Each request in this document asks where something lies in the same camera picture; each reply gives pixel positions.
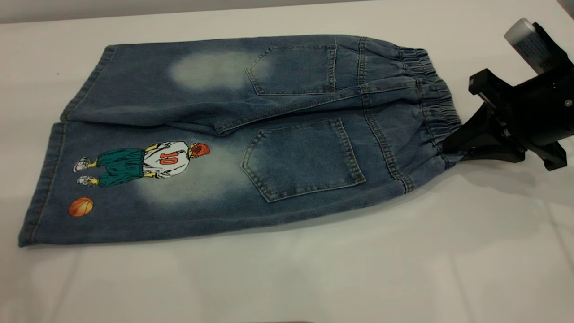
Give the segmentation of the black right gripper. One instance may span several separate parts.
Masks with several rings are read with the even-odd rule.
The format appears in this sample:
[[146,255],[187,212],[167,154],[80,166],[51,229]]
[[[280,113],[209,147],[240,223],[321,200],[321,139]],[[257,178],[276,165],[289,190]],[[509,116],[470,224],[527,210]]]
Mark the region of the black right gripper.
[[531,151],[548,171],[567,166],[559,142],[573,135],[572,63],[516,86],[485,69],[471,76],[468,90],[483,104],[443,141],[444,153],[465,153],[461,161],[520,163]]

